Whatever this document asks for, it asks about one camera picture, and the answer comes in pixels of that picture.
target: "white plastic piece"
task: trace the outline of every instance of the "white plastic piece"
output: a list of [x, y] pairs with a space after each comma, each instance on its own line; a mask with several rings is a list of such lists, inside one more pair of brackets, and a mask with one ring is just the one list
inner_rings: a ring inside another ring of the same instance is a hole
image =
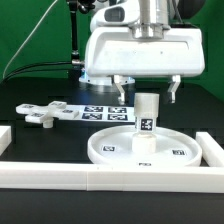
[[43, 124], [44, 128], [52, 128], [53, 117], [63, 120], [73, 120], [79, 114], [79, 111], [68, 110], [66, 106], [66, 102], [60, 101], [53, 101], [45, 107], [22, 104], [16, 107], [16, 112], [19, 114], [28, 114], [25, 117], [26, 122]]
[[96, 132], [88, 140], [88, 156], [95, 164], [132, 167], [199, 166], [202, 149], [187, 135], [165, 128], [156, 128], [156, 153], [132, 151], [135, 126], [125, 125]]
[[156, 136], [151, 133], [134, 133], [132, 137], [132, 151], [143, 155], [155, 153]]
[[[105, 19], [106, 10], [113, 8], [122, 8], [124, 10], [125, 16], [122, 22], [108, 22]], [[100, 26], [123, 26], [131, 25], [137, 22], [139, 19], [139, 2], [138, 0], [128, 0], [123, 4], [115, 5], [112, 7], [106, 7], [99, 10], [91, 20], [90, 30], [93, 32], [96, 28]]]
[[86, 190], [88, 165], [0, 162], [0, 187]]
[[[94, 86], [113, 86], [112, 77], [90, 77], [86, 73], [79, 78], [79, 82], [88, 83]], [[128, 85], [135, 83], [131, 77], [120, 77], [121, 85]]]
[[224, 151], [207, 132], [198, 132], [196, 141], [202, 148], [203, 158], [210, 167], [224, 167]]
[[135, 40], [128, 27], [100, 27], [85, 54], [89, 76], [196, 76], [204, 70], [199, 29], [171, 29], [157, 41]]
[[136, 93], [134, 102], [136, 117], [157, 118], [159, 111], [159, 94]]
[[0, 188], [224, 193], [224, 169], [0, 162]]
[[136, 93], [134, 115], [136, 133], [132, 138], [132, 151], [140, 154], [156, 152], [156, 119], [159, 110], [159, 94]]
[[0, 155], [5, 151], [12, 141], [11, 127], [0, 126]]

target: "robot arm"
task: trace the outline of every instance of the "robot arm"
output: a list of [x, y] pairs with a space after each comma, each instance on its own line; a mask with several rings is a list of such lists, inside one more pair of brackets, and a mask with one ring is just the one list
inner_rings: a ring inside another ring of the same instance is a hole
[[87, 75], [168, 77], [170, 101], [175, 102], [181, 77], [200, 75], [205, 65], [201, 31], [170, 28], [171, 1], [128, 0], [99, 10], [86, 48]]

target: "white circular tray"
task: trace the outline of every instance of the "white circular tray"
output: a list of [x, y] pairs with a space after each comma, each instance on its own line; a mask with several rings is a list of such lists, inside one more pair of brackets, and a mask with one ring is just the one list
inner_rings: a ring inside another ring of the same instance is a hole
[[156, 152], [142, 155], [132, 151], [132, 125], [107, 128], [88, 141], [88, 156], [95, 164], [135, 166], [199, 166], [202, 149], [189, 136], [165, 128], [156, 128]]

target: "green wall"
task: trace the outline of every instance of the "green wall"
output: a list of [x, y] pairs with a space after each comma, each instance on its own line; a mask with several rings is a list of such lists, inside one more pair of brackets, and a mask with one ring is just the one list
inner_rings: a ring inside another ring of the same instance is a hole
[[[53, 0], [0, 1], [0, 74], [52, 2]], [[187, 79], [185, 82], [202, 85], [224, 101], [223, 10], [223, 0], [207, 0], [203, 9], [191, 19], [203, 32], [206, 69], [200, 77]], [[78, 15], [82, 58], [90, 35], [89, 20], [88, 15]], [[68, 6], [66, 0], [59, 0], [8, 72], [35, 62], [70, 60], [70, 39]]]

